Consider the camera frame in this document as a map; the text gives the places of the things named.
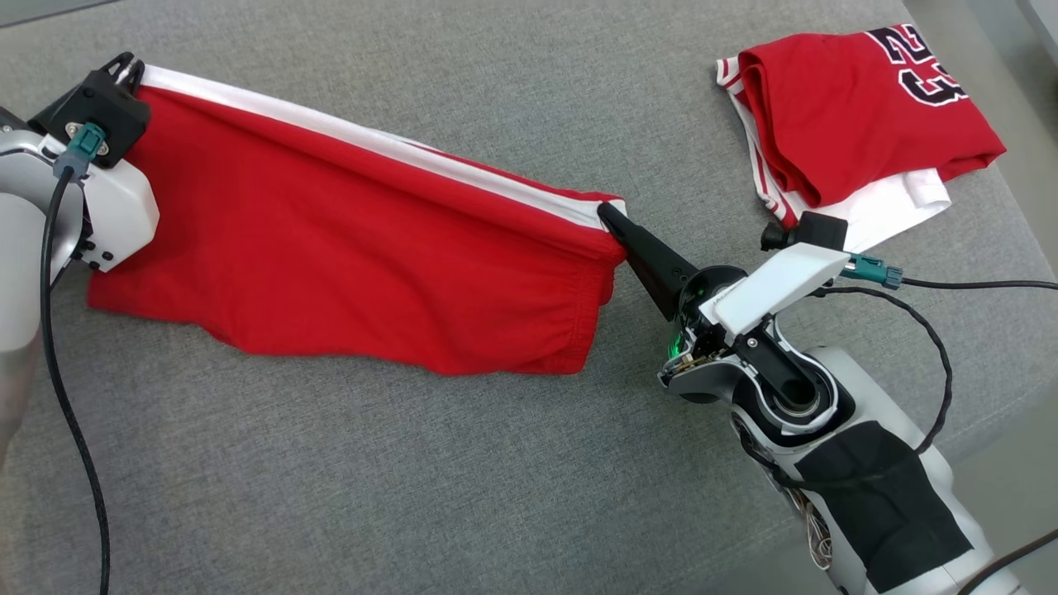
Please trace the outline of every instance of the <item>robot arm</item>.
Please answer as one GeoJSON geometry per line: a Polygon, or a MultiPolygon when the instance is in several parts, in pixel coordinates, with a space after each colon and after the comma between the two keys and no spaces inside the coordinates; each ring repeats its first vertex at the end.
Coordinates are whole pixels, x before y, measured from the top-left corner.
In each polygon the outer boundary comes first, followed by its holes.
{"type": "MultiPolygon", "coordinates": [[[[674,322],[662,387],[727,405],[840,593],[955,595],[988,564],[984,533],[951,492],[951,468],[932,446],[916,453],[918,428],[843,350],[801,353],[779,328],[776,314],[839,274],[862,278],[862,258],[834,249],[843,238],[794,244],[752,274],[697,270],[616,210],[603,205],[600,216],[674,322]]],[[[893,271],[872,272],[898,283],[893,271]]],[[[1026,595],[1009,571],[973,593],[1026,595]]]]}
{"type": "Polygon", "coordinates": [[[62,190],[50,283],[75,259],[109,271],[154,236],[159,213],[150,184],[122,159],[149,119],[146,104],[129,94],[136,64],[123,54],[92,71],[31,124],[0,109],[0,467],[21,423],[40,351],[41,240],[55,167],[70,161],[67,143],[86,124],[105,130],[109,144],[101,150],[105,157],[62,190]]]}

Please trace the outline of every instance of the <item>jersey number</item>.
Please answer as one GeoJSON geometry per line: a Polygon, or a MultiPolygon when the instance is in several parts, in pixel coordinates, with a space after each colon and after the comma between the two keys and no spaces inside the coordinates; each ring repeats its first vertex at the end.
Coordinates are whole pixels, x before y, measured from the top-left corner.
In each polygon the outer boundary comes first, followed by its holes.
{"type": "Polygon", "coordinates": [[[900,69],[897,80],[916,102],[936,107],[967,96],[959,83],[936,61],[914,26],[886,26],[867,34],[881,46],[891,64],[909,67],[900,69]]]}

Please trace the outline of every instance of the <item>gray couch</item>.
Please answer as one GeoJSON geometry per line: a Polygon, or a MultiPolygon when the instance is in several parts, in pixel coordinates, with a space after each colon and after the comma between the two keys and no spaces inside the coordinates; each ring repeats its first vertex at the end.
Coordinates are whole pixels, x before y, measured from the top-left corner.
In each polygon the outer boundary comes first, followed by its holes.
{"type": "MultiPolygon", "coordinates": [[[[0,103],[32,114],[128,49],[622,195],[696,263],[754,268],[768,215],[713,60],[909,20],[898,0],[498,4],[125,0],[0,30],[0,103]]],[[[997,169],[949,190],[948,212],[877,255],[919,278],[1052,276],[997,169]]],[[[668,328],[625,267],[570,377],[248,357],[198,328],[90,311],[86,282],[62,281],[55,325],[107,498],[113,593],[701,593],[803,533],[723,410],[658,392],[668,328]]],[[[938,446],[952,461],[1053,384],[1053,294],[900,293],[951,351],[938,446]]],[[[845,346],[920,426],[932,419],[943,373],[902,312],[804,301],[786,328],[804,346],[845,346]]],[[[11,593],[90,593],[97,556],[84,471],[40,371],[0,475],[0,577],[11,593]]]]}

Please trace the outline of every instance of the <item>green connector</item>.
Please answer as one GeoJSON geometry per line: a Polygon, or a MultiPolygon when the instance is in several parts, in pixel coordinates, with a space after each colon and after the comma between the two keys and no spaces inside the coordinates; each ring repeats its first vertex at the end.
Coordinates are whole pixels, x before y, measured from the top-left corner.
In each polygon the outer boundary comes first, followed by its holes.
{"type": "Polygon", "coordinates": [[[845,270],[841,271],[845,278],[856,278],[877,283],[886,289],[899,289],[904,283],[904,269],[887,267],[881,258],[873,258],[863,254],[850,254],[845,270]]]}
{"type": "Polygon", "coordinates": [[[77,130],[77,133],[70,139],[65,152],[59,155],[52,165],[52,170],[56,178],[62,176],[66,168],[73,169],[72,179],[79,180],[88,173],[88,164],[95,159],[106,140],[107,133],[91,122],[85,124],[77,130]]]}

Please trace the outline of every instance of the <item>white fabric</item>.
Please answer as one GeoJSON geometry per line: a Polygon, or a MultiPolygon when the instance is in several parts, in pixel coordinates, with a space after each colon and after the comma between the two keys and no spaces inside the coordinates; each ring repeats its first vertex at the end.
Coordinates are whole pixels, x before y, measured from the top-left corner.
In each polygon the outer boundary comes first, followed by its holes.
{"type": "Polygon", "coordinates": [[[736,57],[716,60],[716,83],[727,89],[731,104],[746,128],[749,162],[753,168],[756,195],[780,220],[783,220],[787,213],[800,219],[805,211],[840,217],[849,221],[845,250],[862,252],[917,226],[951,205],[951,197],[948,196],[948,191],[944,187],[936,169],[918,169],[871,182],[836,204],[808,206],[801,193],[783,191],[776,183],[764,161],[756,121],[749,108],[736,96],[743,91],[736,57]]]}
{"type": "MultiPolygon", "coordinates": [[[[450,159],[431,150],[426,145],[403,137],[360,126],[290,102],[156,66],[146,67],[142,84],[293,124],[401,163],[414,165],[420,169],[540,209],[572,223],[606,231],[596,213],[602,201],[574,200],[549,193],[450,159]]],[[[623,200],[609,202],[622,213],[625,212],[623,200]]]]}

